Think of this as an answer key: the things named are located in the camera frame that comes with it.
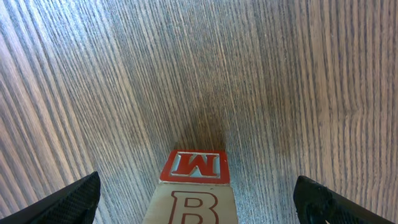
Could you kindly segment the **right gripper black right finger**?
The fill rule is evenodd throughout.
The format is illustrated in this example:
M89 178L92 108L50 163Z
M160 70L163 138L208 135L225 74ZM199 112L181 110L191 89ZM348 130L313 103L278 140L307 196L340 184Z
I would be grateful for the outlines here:
M293 198L300 223L392 224L304 175L296 181Z

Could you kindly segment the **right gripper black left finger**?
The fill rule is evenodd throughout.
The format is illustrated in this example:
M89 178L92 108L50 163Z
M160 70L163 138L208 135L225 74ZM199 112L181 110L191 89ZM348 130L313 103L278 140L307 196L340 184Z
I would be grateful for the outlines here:
M100 200L101 181L97 171L2 218L2 224L92 224Z

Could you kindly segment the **red B wooden block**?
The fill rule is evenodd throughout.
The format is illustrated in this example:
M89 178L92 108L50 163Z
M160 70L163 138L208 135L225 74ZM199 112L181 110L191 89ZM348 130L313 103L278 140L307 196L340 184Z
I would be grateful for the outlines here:
M234 193L227 185L159 184L144 224L238 224Z

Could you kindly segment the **red M dog block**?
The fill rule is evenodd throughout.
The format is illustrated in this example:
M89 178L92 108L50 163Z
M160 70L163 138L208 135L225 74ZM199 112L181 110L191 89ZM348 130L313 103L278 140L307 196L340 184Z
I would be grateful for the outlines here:
M229 185L227 153L173 150L160 173L159 182Z

